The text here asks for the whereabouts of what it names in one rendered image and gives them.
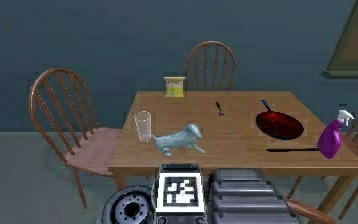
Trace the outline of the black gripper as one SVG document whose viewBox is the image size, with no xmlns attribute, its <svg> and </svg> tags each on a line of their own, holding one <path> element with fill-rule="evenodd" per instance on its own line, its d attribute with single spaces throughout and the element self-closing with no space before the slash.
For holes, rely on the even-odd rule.
<svg viewBox="0 0 358 224">
<path fill-rule="evenodd" d="M 133 185 L 113 194 L 102 210 L 101 224 L 154 224 L 151 188 Z"/>
</svg>

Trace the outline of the pale blue dog statue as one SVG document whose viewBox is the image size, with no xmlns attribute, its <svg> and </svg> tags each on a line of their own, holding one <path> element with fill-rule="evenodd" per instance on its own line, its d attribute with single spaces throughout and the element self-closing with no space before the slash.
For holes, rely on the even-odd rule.
<svg viewBox="0 0 358 224">
<path fill-rule="evenodd" d="M 201 153 L 205 150 L 196 143 L 197 139 L 202 138 L 200 129 L 195 124 L 188 124 L 177 133 L 161 137 L 152 136 L 155 141 L 155 148 L 166 156 L 171 156 L 172 148 L 187 147 L 196 149 Z"/>
</svg>

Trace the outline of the clear drinking glass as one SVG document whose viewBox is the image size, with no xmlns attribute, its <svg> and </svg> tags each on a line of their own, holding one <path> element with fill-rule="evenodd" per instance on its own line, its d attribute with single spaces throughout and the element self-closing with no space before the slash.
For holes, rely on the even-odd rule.
<svg viewBox="0 0 358 224">
<path fill-rule="evenodd" d="M 139 140 L 143 143 L 151 139 L 151 114 L 148 111 L 139 111 L 134 115 Z"/>
</svg>

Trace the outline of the wooden table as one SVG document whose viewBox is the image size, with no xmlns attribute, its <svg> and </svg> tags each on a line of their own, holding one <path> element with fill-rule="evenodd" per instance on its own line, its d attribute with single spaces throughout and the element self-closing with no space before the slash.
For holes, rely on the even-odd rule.
<svg viewBox="0 0 358 224">
<path fill-rule="evenodd" d="M 255 117 L 264 110 L 265 99 L 276 111 L 291 114 L 305 126 L 304 134 L 293 141 L 263 135 Z M 218 116 L 219 102 L 224 116 Z M 141 143 L 133 115 L 152 114 L 155 135 L 166 135 L 194 123 L 202 131 L 196 150 L 177 149 L 170 157 L 152 144 Z M 183 98 L 166 98 L 161 91 L 139 91 L 123 126 L 108 170 L 116 186 L 125 186 L 127 176 L 150 176 L 162 163 L 198 163 L 208 175 L 217 168 L 260 168 L 268 176 L 336 176 L 338 180 L 319 205 L 329 213 L 358 176 L 358 157 L 342 146 L 332 160 L 318 152 L 267 152 L 268 148 L 309 148 L 316 145 L 323 123 L 289 91 L 189 91 Z"/>
</svg>

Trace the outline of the yellow box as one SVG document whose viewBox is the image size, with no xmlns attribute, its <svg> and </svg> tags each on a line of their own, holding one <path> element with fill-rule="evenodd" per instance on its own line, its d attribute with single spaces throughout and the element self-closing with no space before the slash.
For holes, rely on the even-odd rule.
<svg viewBox="0 0 358 224">
<path fill-rule="evenodd" d="M 183 97 L 184 77 L 165 77 L 165 96 L 166 97 Z"/>
</svg>

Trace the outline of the red frying pan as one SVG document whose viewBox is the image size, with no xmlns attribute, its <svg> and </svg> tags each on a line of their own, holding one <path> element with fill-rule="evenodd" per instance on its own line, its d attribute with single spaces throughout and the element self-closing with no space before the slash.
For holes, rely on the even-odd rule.
<svg viewBox="0 0 358 224">
<path fill-rule="evenodd" d="M 261 103 L 266 110 L 259 113 L 255 119 L 256 126 L 261 132 L 278 140 L 293 140 L 303 134 L 304 126 L 295 117 L 273 111 L 264 99 Z"/>
</svg>

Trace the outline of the black knife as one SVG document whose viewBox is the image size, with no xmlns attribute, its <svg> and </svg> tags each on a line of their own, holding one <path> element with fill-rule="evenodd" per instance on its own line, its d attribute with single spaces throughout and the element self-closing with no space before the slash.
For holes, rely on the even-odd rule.
<svg viewBox="0 0 358 224">
<path fill-rule="evenodd" d="M 267 152 L 314 152 L 320 151 L 319 148 L 268 148 Z"/>
</svg>

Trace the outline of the purple spray bottle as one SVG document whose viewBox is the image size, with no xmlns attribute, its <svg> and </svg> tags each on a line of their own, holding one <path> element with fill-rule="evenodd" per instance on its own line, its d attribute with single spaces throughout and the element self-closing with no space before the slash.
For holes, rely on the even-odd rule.
<svg viewBox="0 0 358 224">
<path fill-rule="evenodd" d="M 342 144 L 340 129 L 343 125 L 348 126 L 353 119 L 354 116 L 347 110 L 339 110 L 337 117 L 323 130 L 316 147 L 325 158 L 335 157 Z"/>
</svg>

